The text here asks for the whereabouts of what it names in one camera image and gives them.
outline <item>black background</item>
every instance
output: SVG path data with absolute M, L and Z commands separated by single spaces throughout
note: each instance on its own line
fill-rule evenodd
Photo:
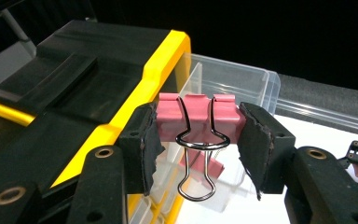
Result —
M 358 1 L 112 1 L 94 10 L 99 21 L 186 31 L 194 53 L 358 90 Z

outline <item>yellow plastic edge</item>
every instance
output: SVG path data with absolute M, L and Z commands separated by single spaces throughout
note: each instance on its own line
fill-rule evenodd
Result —
M 154 100 L 167 77 L 185 52 L 191 52 L 190 38 L 184 32 L 170 31 L 144 66 L 142 80 L 111 121 L 98 126 L 68 163 L 51 187 L 81 173 L 88 152 L 113 145 L 138 105 Z
M 28 126 L 34 120 L 34 116 L 5 105 L 0 105 L 0 117 L 16 122 L 22 126 Z
M 169 224 L 173 224 L 176 222 L 176 219 L 179 216 L 180 209 L 182 208 L 183 201 L 185 200 L 184 197 L 177 195 L 173 201 L 171 212 L 165 218 L 165 222 Z
M 138 206 L 138 203 L 142 200 L 144 197 L 143 194 L 129 194 L 128 196 L 128 204 L 127 204 L 127 211 L 129 219 L 132 218 L 133 213 L 135 212 L 136 207 Z

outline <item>metal wire handle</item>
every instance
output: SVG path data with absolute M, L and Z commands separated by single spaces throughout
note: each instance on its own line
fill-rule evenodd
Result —
M 218 132 L 215 128 L 214 128 L 214 117 L 213 117 L 213 102 L 214 102 L 214 98 L 211 100 L 211 107 L 210 107 L 210 124 L 211 124 L 211 133 L 219 138 L 221 138 L 223 141 L 217 144 L 197 144 L 197 143 L 190 143 L 187 142 L 186 140 L 184 140 L 184 138 L 186 136 L 188 136 L 191 132 L 191 126 L 190 126 L 190 119 L 188 117 L 187 114 L 187 110 L 186 110 L 186 106 L 185 103 L 183 102 L 182 98 L 179 96 L 178 97 L 178 101 L 180 102 L 180 105 L 182 107 L 184 116 L 185 116 L 185 120 L 186 120 L 186 130 L 182 133 L 179 133 L 176 136 L 176 143 L 179 144 L 182 147 L 185 147 L 185 159 L 186 159 L 186 173 L 185 173 L 185 178 L 179 183 L 178 185 L 178 192 L 180 195 L 182 195 L 184 198 L 192 201 L 192 202 L 201 202 L 201 201 L 205 201 L 209 198 L 211 198 L 214 193 L 216 192 L 216 186 L 214 185 L 214 182 L 212 181 L 212 179 L 208 176 L 208 163 L 209 160 L 212 156 L 212 150 L 217 150 L 219 148 L 222 147 L 226 147 L 229 145 L 230 140 L 229 138 L 224 135 L 223 133 Z M 183 189 L 182 186 L 185 184 L 185 182 L 188 180 L 189 176 L 190 176 L 190 165 L 188 163 L 188 149 L 189 148 L 193 148 L 196 150 L 201 150 L 201 151 L 205 151 L 205 155 L 204 155 L 204 177 L 206 179 L 206 181 L 208 182 L 208 184 L 211 186 L 211 191 L 201 197 L 192 197 L 188 194 L 186 194 Z

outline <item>transparent plastic box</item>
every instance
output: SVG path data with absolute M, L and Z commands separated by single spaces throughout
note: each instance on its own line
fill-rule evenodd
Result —
M 142 198 L 139 200 L 132 216 L 129 218 L 130 224 L 148 224 L 153 219 L 153 213 L 150 210 L 150 198 Z
M 275 113 L 281 81 L 277 73 L 197 54 L 184 54 L 179 63 L 190 63 L 191 75 L 180 94 L 234 94 L 240 102 L 260 105 Z
M 217 93 L 234 94 L 237 105 L 240 102 L 260 105 L 270 114 L 274 114 L 281 87 L 275 72 L 196 54 L 184 54 L 178 64 L 182 66 L 186 64 L 190 71 L 190 77 L 180 91 L 182 97 L 189 93 L 202 93 L 210 98 Z M 154 185 L 150 197 L 155 203 L 163 203 L 160 212 L 166 216 L 175 197 L 181 197 L 177 192 L 177 186 L 185 176 L 185 168 L 180 164 L 184 154 L 183 148 L 176 143 L 163 143 L 163 145 L 166 150 L 158 157 L 158 167 L 154 173 Z M 217 179 L 212 178 L 216 185 L 214 196 L 199 204 L 223 212 L 230 195 L 243 186 L 245 172 L 240 160 L 232 162 L 232 158 L 240 157 L 236 145 L 217 150 L 212 157 L 223 163 L 225 170 Z M 190 178 L 186 181 L 185 192 L 195 197 L 205 195 L 210 187 L 204 184 L 203 180 L 202 173 L 191 170 Z

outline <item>metal bolt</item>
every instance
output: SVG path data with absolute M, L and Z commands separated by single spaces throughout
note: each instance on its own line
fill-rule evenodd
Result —
M 113 155 L 115 151 L 112 148 L 101 148 L 95 152 L 96 158 L 107 158 Z
M 26 188 L 17 186 L 10 189 L 5 189 L 0 193 L 0 205 L 6 205 L 16 202 L 24 196 Z
M 318 160 L 325 160 L 327 159 L 326 154 L 324 154 L 321 150 L 319 149 L 308 149 L 307 150 L 308 155 L 310 155 L 312 158 L 318 159 Z

